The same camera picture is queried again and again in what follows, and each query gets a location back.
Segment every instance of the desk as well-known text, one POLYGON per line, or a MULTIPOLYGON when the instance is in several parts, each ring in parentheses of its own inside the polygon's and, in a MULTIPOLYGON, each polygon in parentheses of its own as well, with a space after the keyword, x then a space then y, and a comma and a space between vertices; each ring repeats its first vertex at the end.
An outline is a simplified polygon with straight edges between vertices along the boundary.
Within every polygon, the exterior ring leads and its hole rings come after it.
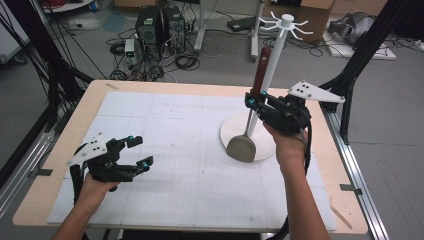
MULTIPOLYGON (((250 87, 193 85, 173 83, 122 82, 97 80, 90 84, 80 104, 68 122, 54 149, 44 164, 53 169, 49 177, 38 176, 28 191, 13 222, 22 226, 53 226, 47 218, 56 200, 63 176, 67 171, 66 161, 71 159, 93 121, 104 96, 108 91, 145 93, 243 96, 250 87)), ((272 95, 285 95, 286 90, 269 89, 272 95)), ((355 194, 342 191, 339 184, 349 184, 337 148, 317 102, 308 102, 314 126, 314 150, 318 166, 328 193, 331 209, 337 223, 335 233, 363 234, 367 224, 355 194)))

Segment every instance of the hand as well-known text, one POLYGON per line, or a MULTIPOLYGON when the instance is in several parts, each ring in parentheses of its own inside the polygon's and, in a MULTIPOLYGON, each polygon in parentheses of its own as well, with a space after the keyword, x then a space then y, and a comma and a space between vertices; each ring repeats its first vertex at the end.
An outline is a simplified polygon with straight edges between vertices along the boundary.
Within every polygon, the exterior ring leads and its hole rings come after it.
POLYGON ((93 215, 97 212, 100 204, 106 196, 106 193, 113 187, 118 186, 118 182, 100 182, 91 177, 90 173, 85 176, 81 193, 75 204, 75 207, 84 209, 87 214, 93 215))
MULTIPOLYGON (((264 122, 265 129, 272 135, 277 146, 276 156, 283 174, 291 171, 303 171, 305 160, 305 144, 302 136, 283 135, 278 130, 272 128, 264 122)), ((307 132, 304 131, 304 138, 307 140, 307 132)))

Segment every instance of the white device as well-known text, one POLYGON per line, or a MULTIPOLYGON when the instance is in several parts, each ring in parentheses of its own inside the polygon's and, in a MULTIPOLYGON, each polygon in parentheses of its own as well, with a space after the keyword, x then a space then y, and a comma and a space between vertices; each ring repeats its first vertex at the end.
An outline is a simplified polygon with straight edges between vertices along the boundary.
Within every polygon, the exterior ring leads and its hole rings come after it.
POLYGON ((137 51, 135 46, 135 39, 125 40, 125 58, 130 66, 137 64, 137 51))

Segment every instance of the floor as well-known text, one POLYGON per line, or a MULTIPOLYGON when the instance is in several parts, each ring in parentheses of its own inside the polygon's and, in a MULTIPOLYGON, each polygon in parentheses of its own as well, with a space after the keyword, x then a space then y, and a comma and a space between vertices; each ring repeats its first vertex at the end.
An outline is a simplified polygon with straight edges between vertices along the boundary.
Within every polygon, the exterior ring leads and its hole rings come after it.
MULTIPOLYGON (((85 10, 60 17, 68 19, 81 14, 86 14, 85 10)), ((101 27, 81 31, 74 36, 106 76, 113 70, 114 58, 105 42, 134 26, 134 18, 126 16, 119 14, 111 5, 104 6, 103 10, 94 14, 101 27)), ((228 20, 227 16, 213 17, 207 27, 226 29, 228 20)), ((103 78, 69 36, 66 39, 78 68, 94 78, 103 78)), ((249 57, 249 37, 207 32, 204 44, 197 70, 173 71, 172 76, 165 75, 158 81, 251 85, 256 65, 249 57)), ((320 85, 337 76, 348 60, 330 57, 324 47, 320 50, 322 56, 316 57, 307 49, 287 44, 271 87, 288 88, 302 79, 320 85)), ((422 239, 424 188, 420 176, 424 167, 421 161, 424 148, 420 124, 424 122, 421 108, 424 102, 424 68, 420 66, 423 66, 424 54, 406 47, 391 50, 396 55, 395 61, 370 61, 355 85, 349 140, 389 237, 422 239)), ((0 166, 45 109, 46 100, 31 64, 0 65, 0 166)), ((30 186, 31 179, 28 179, 0 220, 0 235, 5 239, 46 239, 55 231, 53 228, 13 225, 14 212, 30 186)), ((104 229, 90 229, 89 235, 98 239, 103 232, 104 229)), ((109 239, 116 236, 117 231, 112 231, 109 239)), ((372 239, 369 234, 333 235, 332 238, 372 239)))

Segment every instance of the cardboard box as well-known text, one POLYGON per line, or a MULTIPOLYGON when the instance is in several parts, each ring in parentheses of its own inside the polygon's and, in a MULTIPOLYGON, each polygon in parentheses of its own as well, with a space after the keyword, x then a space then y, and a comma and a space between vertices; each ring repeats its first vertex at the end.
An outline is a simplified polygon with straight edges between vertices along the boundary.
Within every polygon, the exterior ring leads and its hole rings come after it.
POLYGON ((308 21, 300 29, 305 32, 314 32, 313 34, 295 33, 298 37, 303 38, 304 42, 319 44, 330 17, 332 6, 333 0, 302 0, 300 7, 271 4, 271 0, 267 0, 262 15, 271 16, 272 11, 276 17, 281 17, 283 14, 293 15, 297 23, 308 21))
POLYGON ((387 0, 334 0, 331 14, 345 15, 346 13, 364 12, 377 16, 386 3, 387 0))
POLYGON ((141 6, 160 6, 161 0, 115 0, 115 7, 122 12, 138 13, 141 6))

